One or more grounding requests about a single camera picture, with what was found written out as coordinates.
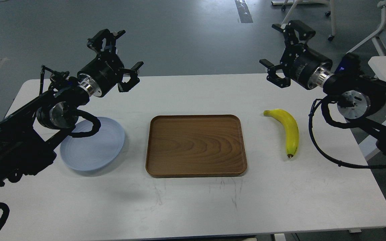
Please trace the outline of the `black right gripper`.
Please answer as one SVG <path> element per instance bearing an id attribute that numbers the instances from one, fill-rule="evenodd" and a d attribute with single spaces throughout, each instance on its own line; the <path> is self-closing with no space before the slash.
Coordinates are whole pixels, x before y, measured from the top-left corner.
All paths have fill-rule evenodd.
<path id="1" fill-rule="evenodd" d="M 309 48 L 308 41 L 315 36 L 316 31 L 301 20 L 290 20 L 288 23 L 273 23 L 272 28 L 283 34 L 285 50 L 280 64 L 274 65 L 267 59 L 259 63 L 267 69 L 266 79 L 279 88 L 286 88 L 294 80 L 307 90 L 317 86 L 312 76 L 318 68 L 331 70 L 333 61 Z M 284 77 L 277 75 L 277 70 L 283 70 Z"/>

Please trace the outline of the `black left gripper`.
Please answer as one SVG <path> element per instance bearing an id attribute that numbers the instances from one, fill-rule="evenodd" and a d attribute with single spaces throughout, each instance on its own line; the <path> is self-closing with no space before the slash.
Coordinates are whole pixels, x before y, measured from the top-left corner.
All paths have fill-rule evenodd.
<path id="1" fill-rule="evenodd" d="M 87 47 L 97 56 L 77 72 L 77 78 L 89 81 L 96 97 L 104 97 L 116 84 L 119 92 L 129 92 L 140 82 L 138 70 L 144 62 L 139 61 L 132 68 L 126 69 L 118 57 L 116 42 L 125 33 L 124 29 L 118 32 L 103 29 L 88 39 Z M 125 75 L 130 79 L 123 82 Z"/>

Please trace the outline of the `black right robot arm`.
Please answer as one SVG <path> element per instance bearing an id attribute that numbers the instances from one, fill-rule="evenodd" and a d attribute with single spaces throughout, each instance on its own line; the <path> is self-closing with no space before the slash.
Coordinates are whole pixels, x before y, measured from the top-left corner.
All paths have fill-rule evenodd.
<path id="1" fill-rule="evenodd" d="M 267 68 L 267 80 L 285 88 L 295 81 L 306 90 L 323 89 L 322 115 L 329 125 L 340 129 L 360 128 L 376 141 L 386 155 L 386 81 L 365 75 L 357 55 L 347 53 L 335 72 L 332 61 L 307 45 L 315 30 L 300 20 L 272 28 L 283 34 L 285 50 L 280 63 L 266 59 L 259 62 Z"/>

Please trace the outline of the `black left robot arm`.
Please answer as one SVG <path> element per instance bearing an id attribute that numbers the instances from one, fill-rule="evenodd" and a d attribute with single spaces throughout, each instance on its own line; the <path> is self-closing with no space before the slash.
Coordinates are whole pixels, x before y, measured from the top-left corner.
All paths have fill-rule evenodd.
<path id="1" fill-rule="evenodd" d="M 91 96 L 104 97 L 113 87 L 128 92 L 140 82 L 137 62 L 125 68 L 118 56 L 117 40 L 125 30 L 99 31 L 89 38 L 87 47 L 95 58 L 71 76 L 42 66 L 40 90 L 36 98 L 0 121 L 0 187 L 5 180 L 20 181 L 36 175 L 56 159 L 55 148 L 66 137 L 85 138 L 98 133 L 98 117 L 79 110 Z M 9 217 L 9 206 L 0 202 L 0 231 Z"/>

